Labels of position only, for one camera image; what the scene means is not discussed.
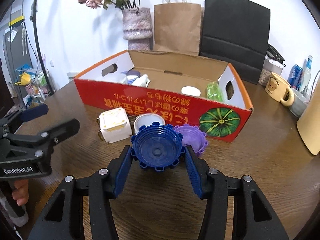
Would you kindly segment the person's left hand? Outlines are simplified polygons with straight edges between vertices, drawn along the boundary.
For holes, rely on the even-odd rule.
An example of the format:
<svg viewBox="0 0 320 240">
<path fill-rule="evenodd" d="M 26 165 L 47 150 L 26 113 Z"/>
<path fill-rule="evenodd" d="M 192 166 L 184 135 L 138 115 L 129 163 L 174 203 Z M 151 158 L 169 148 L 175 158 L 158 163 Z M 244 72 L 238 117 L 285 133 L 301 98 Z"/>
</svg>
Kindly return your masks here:
<svg viewBox="0 0 320 240">
<path fill-rule="evenodd" d="M 12 198 L 18 206 L 25 205 L 29 200 L 29 180 L 17 180 L 14 182 Z"/>
</svg>

